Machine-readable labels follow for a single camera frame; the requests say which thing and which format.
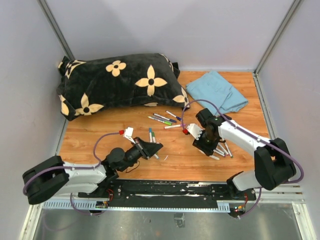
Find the purple cap marker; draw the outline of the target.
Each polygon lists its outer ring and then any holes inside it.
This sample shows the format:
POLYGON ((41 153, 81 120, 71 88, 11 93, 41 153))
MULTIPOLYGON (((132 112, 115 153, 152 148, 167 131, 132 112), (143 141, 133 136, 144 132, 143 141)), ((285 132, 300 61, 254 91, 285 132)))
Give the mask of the purple cap marker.
POLYGON ((225 157, 226 155, 225 155, 225 153, 224 152, 222 152, 222 151, 220 151, 220 150, 216 150, 216 149, 214 149, 213 150, 215 153, 217 153, 217 154, 219 154, 219 155, 221 155, 222 157, 225 157))

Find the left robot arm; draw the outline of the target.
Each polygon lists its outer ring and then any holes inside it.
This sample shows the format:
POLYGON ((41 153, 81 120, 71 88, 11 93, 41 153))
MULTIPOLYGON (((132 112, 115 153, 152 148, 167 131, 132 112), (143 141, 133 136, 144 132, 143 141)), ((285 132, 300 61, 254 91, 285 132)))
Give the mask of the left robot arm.
POLYGON ((150 159, 163 148, 159 142, 146 142, 133 138, 127 151, 116 147, 104 160, 97 164, 75 164, 63 161, 54 155, 22 174, 22 193, 28 203, 36 205, 53 196, 79 194, 101 198, 107 193, 108 185, 118 178, 118 173, 133 167, 139 159, 150 159))

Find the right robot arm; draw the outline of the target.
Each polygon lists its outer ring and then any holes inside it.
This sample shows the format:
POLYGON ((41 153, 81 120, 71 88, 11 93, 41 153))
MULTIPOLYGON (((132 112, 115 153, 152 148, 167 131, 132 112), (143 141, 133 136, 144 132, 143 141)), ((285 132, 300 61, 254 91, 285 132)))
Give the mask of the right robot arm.
POLYGON ((262 137, 240 126, 227 115, 214 116, 207 108, 196 115, 198 124, 186 127, 193 136, 193 146, 213 157, 219 143, 231 141, 254 159, 254 169, 241 171, 227 179, 226 193, 232 200, 240 199, 246 190, 264 188, 271 191, 286 183, 296 173, 288 147, 281 138, 262 137))

